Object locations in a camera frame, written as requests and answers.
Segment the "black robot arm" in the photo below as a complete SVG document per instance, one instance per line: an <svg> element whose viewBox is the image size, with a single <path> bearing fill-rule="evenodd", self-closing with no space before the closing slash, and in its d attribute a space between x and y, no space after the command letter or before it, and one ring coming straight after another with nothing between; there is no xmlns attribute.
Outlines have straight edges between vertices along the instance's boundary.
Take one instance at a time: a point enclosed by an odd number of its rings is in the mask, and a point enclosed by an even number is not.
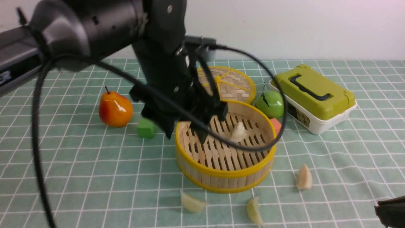
<svg viewBox="0 0 405 228"><path fill-rule="evenodd" d="M195 62L211 38L185 34L185 0L42 0L29 22L1 33L1 96L39 75L61 54L102 60L131 45L146 84L202 123L224 121L227 104L217 87L209 95Z"/></svg>

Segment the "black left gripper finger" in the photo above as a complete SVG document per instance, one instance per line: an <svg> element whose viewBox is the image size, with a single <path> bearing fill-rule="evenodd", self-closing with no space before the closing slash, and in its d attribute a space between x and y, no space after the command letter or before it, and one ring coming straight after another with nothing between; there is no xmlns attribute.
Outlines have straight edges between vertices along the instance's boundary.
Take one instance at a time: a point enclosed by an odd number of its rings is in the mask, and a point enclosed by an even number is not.
<svg viewBox="0 0 405 228"><path fill-rule="evenodd" d="M164 133L168 139L171 139L175 121L176 114L170 112L152 112L149 114L149 119L153 121Z"/></svg>

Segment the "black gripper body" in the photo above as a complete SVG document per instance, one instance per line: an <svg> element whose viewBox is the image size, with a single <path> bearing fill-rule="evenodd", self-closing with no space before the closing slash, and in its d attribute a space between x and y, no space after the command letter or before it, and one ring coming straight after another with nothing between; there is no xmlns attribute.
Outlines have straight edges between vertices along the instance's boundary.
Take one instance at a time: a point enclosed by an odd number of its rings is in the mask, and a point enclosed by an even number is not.
<svg viewBox="0 0 405 228"><path fill-rule="evenodd" d="M213 116L224 121L228 112L206 64L216 43L213 38L185 38L172 53L152 41L138 41L132 47L146 84L209 124Z"/></svg>

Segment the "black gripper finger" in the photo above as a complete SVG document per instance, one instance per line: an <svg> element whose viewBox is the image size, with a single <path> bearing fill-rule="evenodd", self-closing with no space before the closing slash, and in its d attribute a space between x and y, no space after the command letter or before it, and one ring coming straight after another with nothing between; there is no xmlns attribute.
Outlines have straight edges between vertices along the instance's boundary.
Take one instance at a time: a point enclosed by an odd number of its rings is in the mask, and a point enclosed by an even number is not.
<svg viewBox="0 0 405 228"><path fill-rule="evenodd" d="M199 119L199 121L204 124L204 128L201 128L195 122L191 122L190 128L191 128L191 130L194 131L194 133L198 137L198 140L200 141L200 143L204 144L206 142L206 139L208 136L207 131L204 131L204 129L210 129L209 125L210 125L211 119Z"/></svg>

